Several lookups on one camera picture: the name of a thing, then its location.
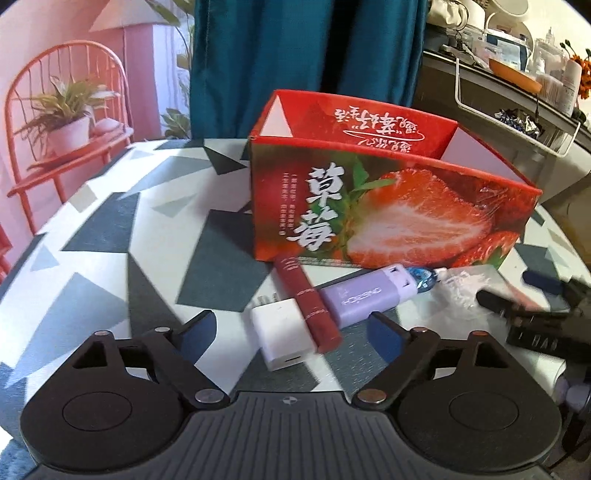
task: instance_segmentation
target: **red cardboard box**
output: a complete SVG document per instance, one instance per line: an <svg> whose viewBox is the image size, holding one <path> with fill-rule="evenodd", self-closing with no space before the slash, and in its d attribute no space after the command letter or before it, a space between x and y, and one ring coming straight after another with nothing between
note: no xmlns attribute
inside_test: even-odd
<svg viewBox="0 0 591 480"><path fill-rule="evenodd" d="M250 148L263 261L498 267L542 194L457 122L347 96L275 91Z"/></svg>

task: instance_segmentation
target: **red chair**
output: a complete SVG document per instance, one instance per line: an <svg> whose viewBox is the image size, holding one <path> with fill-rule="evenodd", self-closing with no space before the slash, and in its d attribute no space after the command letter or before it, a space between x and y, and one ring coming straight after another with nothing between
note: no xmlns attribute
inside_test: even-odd
<svg viewBox="0 0 591 480"><path fill-rule="evenodd" d="M93 79L119 93L117 98L106 101L107 110L97 109L96 120L106 116L121 123L121 127L101 137L93 138L80 150L56 158L30 138L16 132L35 117L33 102L28 100L40 93L53 91L50 76L63 81ZM131 143L133 129L129 114L129 86L121 61L107 47L93 41L74 40L56 45L32 59L18 74L10 86L4 107L8 152L15 186L8 197L18 195L27 217L29 228L36 233L33 212L27 192L35 186L53 181L62 203L67 200L61 174L92 160L100 158L106 165L111 152Z"/></svg>
<svg viewBox="0 0 591 480"><path fill-rule="evenodd" d="M2 280L4 280L6 275L8 275L8 272L10 272L10 264L6 258L4 258L4 255L6 255L11 248L12 244L0 225L0 283L2 283Z"/></svg>

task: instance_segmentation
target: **blue curtain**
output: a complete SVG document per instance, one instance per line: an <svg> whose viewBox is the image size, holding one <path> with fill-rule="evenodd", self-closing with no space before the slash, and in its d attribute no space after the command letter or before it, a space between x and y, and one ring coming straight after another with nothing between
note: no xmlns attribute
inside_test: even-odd
<svg viewBox="0 0 591 480"><path fill-rule="evenodd" d="M427 0L361 0L338 93L410 106L426 18Z"/></svg>
<svg viewBox="0 0 591 480"><path fill-rule="evenodd" d="M332 0L197 0L193 138L246 138L277 88L318 90Z"/></svg>

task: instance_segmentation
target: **geometric pattern tablecloth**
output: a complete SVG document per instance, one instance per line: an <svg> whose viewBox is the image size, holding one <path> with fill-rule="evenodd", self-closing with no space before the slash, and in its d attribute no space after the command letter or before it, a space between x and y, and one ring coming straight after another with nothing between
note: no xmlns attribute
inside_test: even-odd
<svg viewBox="0 0 591 480"><path fill-rule="evenodd" d="M92 332L112 330L127 338L177 326L203 309L216 313L217 337L197 366L227 393L340 389L350 394L384 367L361 323L344 331L337 351L267 371L248 310L280 288L271 267L251 256L245 144L134 144L47 222L0 286L0 427L18 438L25 402ZM527 267L591 283L541 207L501 273L538 304L559 309L557 299L522 285ZM315 285L356 271L305 270ZM421 308L407 302L390 315L410 327L424 323ZM472 329L466 326L458 336ZM534 376L556 363L535 354L527 361Z"/></svg>

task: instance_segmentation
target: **dark red tube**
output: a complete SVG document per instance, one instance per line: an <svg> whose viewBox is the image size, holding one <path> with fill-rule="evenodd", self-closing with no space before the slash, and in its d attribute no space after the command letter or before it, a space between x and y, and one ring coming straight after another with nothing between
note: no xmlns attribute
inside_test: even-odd
<svg viewBox="0 0 591 480"><path fill-rule="evenodd" d="M300 307L318 353L335 350L343 338L299 260L296 257L279 255L275 257L275 268L287 293Z"/></svg>

